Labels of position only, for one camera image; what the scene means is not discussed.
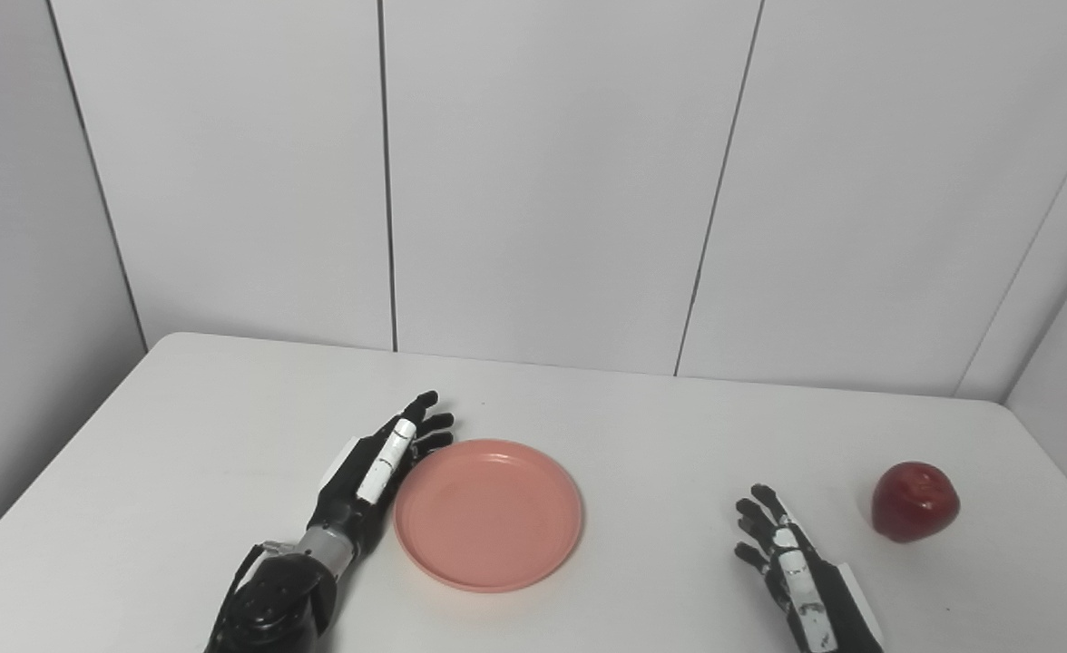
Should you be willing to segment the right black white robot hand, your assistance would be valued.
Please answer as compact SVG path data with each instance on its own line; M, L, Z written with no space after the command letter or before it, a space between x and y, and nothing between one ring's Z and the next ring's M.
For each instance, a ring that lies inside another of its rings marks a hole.
M750 542L734 555L760 574L799 652L883 652L883 636L849 566L821 557L773 488L750 487L734 504Z

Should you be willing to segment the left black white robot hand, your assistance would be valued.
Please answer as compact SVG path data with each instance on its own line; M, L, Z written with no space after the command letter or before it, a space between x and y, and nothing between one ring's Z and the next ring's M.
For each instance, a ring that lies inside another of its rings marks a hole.
M407 475L453 443L453 414L429 414L437 398L436 391L424 392L375 434L347 443L338 469L318 493L309 528L346 537L357 558L376 548Z

